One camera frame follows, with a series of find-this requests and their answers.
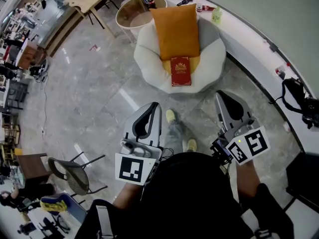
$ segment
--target red book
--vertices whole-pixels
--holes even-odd
[[[170,59],[171,85],[190,86],[190,64],[188,57],[173,57]]]

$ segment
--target green bottle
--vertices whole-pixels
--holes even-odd
[[[216,9],[213,10],[213,13],[211,15],[211,21],[213,23],[219,24],[222,13],[223,12],[220,11],[220,7],[218,6]]]

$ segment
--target yellow cushion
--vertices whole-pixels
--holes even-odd
[[[200,56],[194,57],[194,58],[189,58],[190,74],[195,72],[195,70],[199,64],[199,61],[200,61]],[[162,63],[163,63],[163,67],[164,67],[165,71],[167,71],[170,74],[170,60],[162,61]]]
[[[199,56],[196,5],[151,9],[161,60]]]

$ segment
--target marble floor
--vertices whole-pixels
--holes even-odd
[[[135,46],[116,25],[117,11],[110,6],[110,10],[103,7],[99,13],[116,39],[106,34],[93,17],[94,25],[88,18],[81,21],[51,59],[48,81],[29,84],[29,95],[20,113],[23,152],[46,152],[50,157],[70,160],[77,154],[74,148],[77,143],[89,160],[105,154],[87,172],[92,190],[103,185],[109,188],[78,199],[86,199],[87,207],[92,198],[111,202],[123,186],[114,179],[114,153],[120,148],[124,122],[136,109],[153,101],[160,103],[163,115],[166,109],[174,108],[197,137],[198,151],[210,154],[209,147],[219,131],[214,94],[218,89],[227,90],[245,99],[253,115],[265,126],[271,150],[256,158],[255,165],[261,181],[268,185],[279,204],[285,206],[291,199],[285,191],[285,168],[300,149],[293,135],[285,132],[283,118],[268,104],[261,90],[229,59],[218,85],[205,92],[168,95],[153,88],[142,78],[133,58]],[[166,133],[163,116],[162,145]],[[234,164],[230,176],[237,198]],[[64,181],[54,176],[52,180],[60,190],[71,193]]]

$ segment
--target yellow shoe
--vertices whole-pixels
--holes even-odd
[[[187,143],[187,151],[196,152],[197,151],[197,143],[195,139],[191,139]]]
[[[173,110],[168,109],[166,111],[166,120],[168,124],[171,123],[173,120],[176,120],[176,116]]]

